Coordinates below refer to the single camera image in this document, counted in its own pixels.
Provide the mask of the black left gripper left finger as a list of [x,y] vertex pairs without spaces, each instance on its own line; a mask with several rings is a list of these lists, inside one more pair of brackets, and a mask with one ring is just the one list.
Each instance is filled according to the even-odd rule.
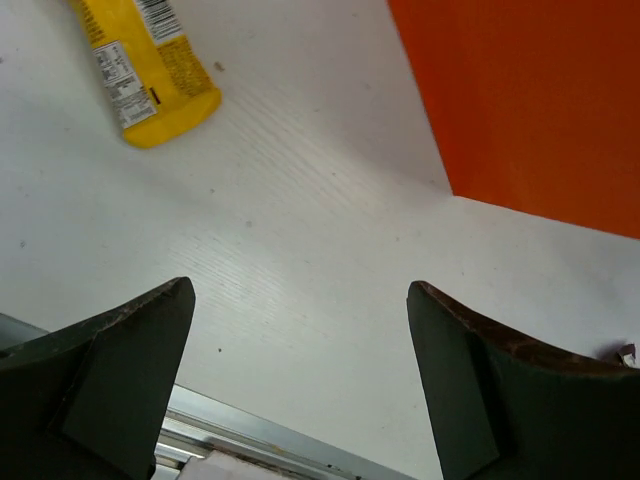
[[2,478],[152,478],[194,309],[178,277],[54,332],[2,315]]

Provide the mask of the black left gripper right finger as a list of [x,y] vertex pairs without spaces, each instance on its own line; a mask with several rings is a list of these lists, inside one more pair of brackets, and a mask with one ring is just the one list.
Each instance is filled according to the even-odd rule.
[[408,321],[447,479],[635,479],[639,373],[413,282]]

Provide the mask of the brown chocolate bar wrapper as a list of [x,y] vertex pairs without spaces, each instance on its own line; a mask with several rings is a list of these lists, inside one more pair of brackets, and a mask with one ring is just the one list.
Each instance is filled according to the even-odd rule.
[[603,350],[599,358],[609,364],[638,369],[639,360],[634,343],[616,344]]

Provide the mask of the orange paper bag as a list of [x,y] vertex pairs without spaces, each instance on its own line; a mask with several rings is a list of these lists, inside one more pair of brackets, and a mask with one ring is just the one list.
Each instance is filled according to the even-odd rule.
[[635,1],[393,1],[452,192],[639,235]]

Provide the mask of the yellow snack packet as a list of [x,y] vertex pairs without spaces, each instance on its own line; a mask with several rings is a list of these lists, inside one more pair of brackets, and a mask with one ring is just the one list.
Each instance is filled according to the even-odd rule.
[[222,95],[165,0],[70,3],[91,46],[124,140],[163,144],[207,120]]

